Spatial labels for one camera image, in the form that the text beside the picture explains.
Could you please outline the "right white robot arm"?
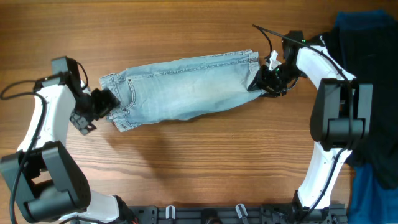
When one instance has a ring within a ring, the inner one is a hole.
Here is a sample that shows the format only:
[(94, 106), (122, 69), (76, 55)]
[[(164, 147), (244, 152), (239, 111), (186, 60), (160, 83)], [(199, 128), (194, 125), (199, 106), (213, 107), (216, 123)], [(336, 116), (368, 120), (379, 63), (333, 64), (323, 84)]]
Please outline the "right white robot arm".
[(310, 222), (326, 215), (345, 160), (368, 136), (373, 86), (358, 83), (329, 56), (326, 47), (310, 44), (301, 31), (290, 31), (281, 38), (285, 61), (278, 61), (277, 52), (271, 50), (248, 91), (283, 96), (300, 77), (309, 79), (317, 89), (310, 117), (313, 156), (290, 212), (292, 220)]

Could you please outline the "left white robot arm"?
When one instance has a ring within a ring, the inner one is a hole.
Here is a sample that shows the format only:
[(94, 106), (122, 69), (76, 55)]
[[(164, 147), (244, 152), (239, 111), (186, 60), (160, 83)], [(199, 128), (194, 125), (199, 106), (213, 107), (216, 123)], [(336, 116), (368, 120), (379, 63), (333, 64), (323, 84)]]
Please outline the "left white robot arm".
[(119, 100), (109, 89), (90, 90), (85, 69), (69, 57), (53, 59), (52, 74), (32, 85), (35, 108), (27, 134), (15, 153), (1, 159), (11, 222), (20, 212), (29, 223), (137, 223), (120, 197), (90, 189), (66, 148), (69, 125), (88, 134)]

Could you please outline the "light blue denim shorts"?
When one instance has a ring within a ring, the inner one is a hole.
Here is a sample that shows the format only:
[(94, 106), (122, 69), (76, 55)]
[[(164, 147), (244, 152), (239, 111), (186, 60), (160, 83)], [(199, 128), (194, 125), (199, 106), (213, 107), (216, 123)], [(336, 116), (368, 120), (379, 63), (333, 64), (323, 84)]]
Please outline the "light blue denim shorts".
[(120, 105), (108, 115), (120, 132), (167, 120), (186, 121), (241, 106), (263, 95), (248, 91), (259, 71), (249, 50), (128, 68), (101, 77)]

